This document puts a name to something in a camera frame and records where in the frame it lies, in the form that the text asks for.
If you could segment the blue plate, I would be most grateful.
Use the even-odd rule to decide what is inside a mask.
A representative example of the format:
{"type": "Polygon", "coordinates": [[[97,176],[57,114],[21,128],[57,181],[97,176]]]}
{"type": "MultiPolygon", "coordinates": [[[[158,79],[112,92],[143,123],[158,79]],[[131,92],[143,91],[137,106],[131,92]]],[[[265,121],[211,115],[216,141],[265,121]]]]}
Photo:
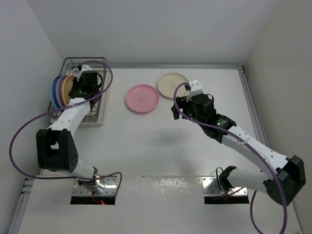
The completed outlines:
{"type": "Polygon", "coordinates": [[[57,87],[57,82],[61,77],[62,75],[59,75],[54,78],[51,84],[51,89],[50,89],[51,103],[56,109],[60,108],[60,105],[58,104],[57,96],[56,96],[56,87],[57,87]]]}

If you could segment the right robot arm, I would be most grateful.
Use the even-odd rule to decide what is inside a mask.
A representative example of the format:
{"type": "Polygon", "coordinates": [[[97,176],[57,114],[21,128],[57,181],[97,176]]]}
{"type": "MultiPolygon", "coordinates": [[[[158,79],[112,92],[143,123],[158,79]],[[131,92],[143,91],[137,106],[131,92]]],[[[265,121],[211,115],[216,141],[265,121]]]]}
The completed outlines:
{"type": "Polygon", "coordinates": [[[205,135],[240,153],[263,172],[249,174],[229,166],[219,177],[224,189],[242,185],[266,193],[280,205],[289,205],[306,184],[300,157],[279,154],[248,135],[235,121],[216,112],[213,97],[207,94],[195,95],[190,100],[176,97],[171,110],[174,119],[198,124],[205,135]]]}

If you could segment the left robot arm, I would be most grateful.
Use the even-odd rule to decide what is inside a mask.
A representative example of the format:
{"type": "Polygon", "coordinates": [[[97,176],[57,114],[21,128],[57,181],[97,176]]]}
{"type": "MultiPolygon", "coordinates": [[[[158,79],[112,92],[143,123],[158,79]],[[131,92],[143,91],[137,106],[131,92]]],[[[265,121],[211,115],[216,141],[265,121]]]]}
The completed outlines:
{"type": "Polygon", "coordinates": [[[73,176],[88,190],[98,188],[98,171],[79,159],[73,135],[98,102],[102,83],[102,75],[92,70],[82,69],[75,76],[67,76],[61,85],[65,110],[36,134],[39,167],[73,176]]]}

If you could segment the orange plate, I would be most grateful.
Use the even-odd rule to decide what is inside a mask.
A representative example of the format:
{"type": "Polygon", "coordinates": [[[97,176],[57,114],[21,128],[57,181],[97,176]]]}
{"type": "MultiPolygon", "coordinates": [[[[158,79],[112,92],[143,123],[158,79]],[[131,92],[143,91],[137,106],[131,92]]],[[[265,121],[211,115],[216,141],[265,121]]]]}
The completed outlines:
{"type": "Polygon", "coordinates": [[[75,78],[75,76],[73,76],[73,75],[67,76],[62,83],[61,97],[62,97],[62,101],[63,101],[64,106],[69,105],[69,102],[70,102],[69,92],[71,91],[71,89],[73,87],[74,78],[75,78]]]}

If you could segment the lilac plate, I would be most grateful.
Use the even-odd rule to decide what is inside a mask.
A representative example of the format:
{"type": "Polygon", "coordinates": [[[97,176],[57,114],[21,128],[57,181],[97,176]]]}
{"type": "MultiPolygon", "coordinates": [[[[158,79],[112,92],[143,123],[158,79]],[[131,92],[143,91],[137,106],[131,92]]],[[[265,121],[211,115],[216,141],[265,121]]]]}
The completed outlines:
{"type": "Polygon", "coordinates": [[[75,98],[77,95],[80,95],[83,92],[83,79],[82,71],[79,71],[73,79],[72,89],[69,93],[70,98],[75,98]]]}
{"type": "Polygon", "coordinates": [[[58,81],[57,81],[57,86],[56,86],[56,98],[57,98],[57,102],[59,104],[60,107],[64,107],[64,103],[62,100],[62,84],[64,82],[64,80],[67,78],[67,76],[61,76],[58,81]]]}

